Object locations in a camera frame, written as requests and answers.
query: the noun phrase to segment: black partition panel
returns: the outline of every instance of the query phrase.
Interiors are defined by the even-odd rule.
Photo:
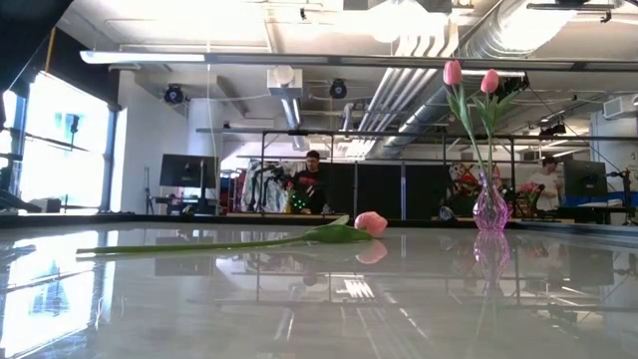
[[[406,219],[439,215],[451,182],[448,166],[406,166]]]
[[[325,164],[330,182],[330,207],[338,213],[354,215],[355,166],[353,164]]]
[[[385,218],[401,218],[401,166],[359,165],[357,211],[373,210]]]

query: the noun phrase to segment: window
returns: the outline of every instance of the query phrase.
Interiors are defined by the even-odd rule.
[[[56,197],[63,204],[98,207],[109,120],[105,102],[59,79],[38,75],[31,85],[26,133],[56,143],[27,137],[22,198]]]
[[[16,120],[16,106],[18,104],[18,96],[11,91],[6,91],[2,94],[4,100],[4,112],[7,117],[7,122],[4,124],[5,128],[12,128]],[[11,153],[11,134],[8,131],[0,133],[0,154]],[[7,159],[0,158],[0,169],[9,165]]]

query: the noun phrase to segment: fluorescent light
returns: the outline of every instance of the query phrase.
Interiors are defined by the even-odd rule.
[[[554,156],[555,158],[557,158],[557,157],[561,157],[561,156],[565,156],[565,155],[569,155],[569,154],[573,154],[573,153],[577,153],[577,152],[583,152],[583,151],[587,151],[587,150],[589,150],[589,148],[586,148],[586,149],[578,149],[578,150],[571,150],[571,151],[566,151],[566,152],[564,152],[564,153],[556,154],[556,155],[553,155],[553,156]]]
[[[181,53],[131,53],[108,51],[81,51],[80,57],[87,64],[130,64],[130,63],[202,63],[203,54]]]
[[[550,148],[550,147],[552,147],[552,146],[558,146],[558,145],[560,145],[560,144],[564,144],[564,143],[566,143],[566,142],[569,142],[569,140],[560,140],[560,141],[555,141],[555,142],[552,142],[551,144],[548,144],[548,145],[542,146],[541,148],[544,150],[544,149]]]
[[[499,76],[501,77],[523,77],[525,76],[524,71],[500,71],[496,70]],[[463,70],[463,74],[466,76],[485,76],[487,74],[487,70]]]

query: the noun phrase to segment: black t-shirt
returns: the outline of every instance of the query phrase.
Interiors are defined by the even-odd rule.
[[[292,183],[295,192],[306,199],[306,208],[313,214],[320,214],[324,204],[328,202],[328,183],[322,172],[311,173],[307,170],[298,172],[292,179]]]

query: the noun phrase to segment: metal frame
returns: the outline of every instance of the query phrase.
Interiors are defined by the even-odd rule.
[[[197,129],[198,132],[210,132],[210,129]],[[260,179],[259,179],[259,187],[260,187],[260,195],[262,194],[264,188],[263,188],[263,169],[264,169],[264,162],[268,159],[279,159],[280,161],[287,159],[287,160],[302,160],[304,159],[303,157],[282,157],[282,156],[266,156],[265,155],[265,149],[267,147],[266,144],[266,136],[268,134],[277,134],[277,135],[288,135],[288,136],[310,136],[310,135],[320,135],[320,136],[330,136],[332,138],[331,141],[331,148],[330,148],[330,164],[334,164],[334,140],[336,136],[344,136],[344,137],[362,137],[362,138],[370,138],[370,137],[374,137],[374,138],[384,138],[384,137],[390,137],[390,136],[397,136],[397,137],[417,137],[417,138],[433,138],[433,139],[441,139],[442,140],[442,150],[443,150],[443,158],[442,159],[370,159],[371,162],[400,162],[400,166],[401,166],[401,220],[406,220],[407,219],[407,179],[406,179],[406,163],[441,163],[443,164],[443,166],[447,166],[448,165],[448,157],[446,155],[446,149],[447,147],[447,142],[449,139],[466,139],[468,137],[467,134],[434,134],[434,133],[390,133],[390,132],[383,132],[383,133],[379,133],[379,132],[341,132],[341,131],[324,131],[324,130],[252,130],[252,129],[248,129],[248,131],[246,131],[245,129],[241,129],[240,131],[238,130],[234,130],[234,129],[219,129],[219,130],[215,130],[215,133],[224,133],[224,134],[237,134],[237,133],[241,133],[241,134],[245,134],[245,133],[259,133],[261,134],[261,155],[259,157],[260,161],[261,161],[261,174],[260,174]],[[537,140],[537,141],[542,141],[542,140],[555,140],[556,137],[553,136],[526,136],[526,135],[495,135],[494,136],[495,139],[500,139],[500,140],[509,140],[509,154],[510,154],[510,158],[509,161],[493,161],[494,164],[510,164],[511,166],[511,186],[515,187],[516,186],[516,176],[515,176],[515,170],[514,170],[514,165],[516,164],[538,164],[538,161],[516,161],[515,160],[515,151],[514,151],[514,144],[515,144],[515,140]],[[583,142],[588,142],[588,141],[618,141],[618,142],[638,142],[638,137],[585,137],[585,136],[561,136],[560,137],[562,140],[569,140],[569,141],[583,141]],[[472,163],[477,163],[478,160],[473,160],[473,161],[462,161],[462,162],[472,162]],[[359,172],[359,161],[355,161],[354,162],[354,183],[353,183],[353,198],[354,198],[354,205],[353,205],[353,215],[356,216],[358,214],[358,208],[357,208],[357,200],[358,200],[358,191],[359,191],[359,179],[358,179],[358,172]],[[332,169],[330,172],[330,181],[332,183],[333,181],[333,176],[332,176]],[[262,215],[265,215],[265,213],[263,212],[263,208],[261,205],[261,200],[259,201],[259,205],[258,205],[258,211],[262,213]]]
[[[466,70],[497,69],[502,71],[601,72],[635,73],[636,61],[512,60],[472,58],[429,58],[400,56],[308,55],[308,54],[241,54],[241,53],[166,53],[81,51],[88,64],[215,64],[215,65],[289,65],[343,66],[369,68],[442,69],[447,61],[459,60]]]

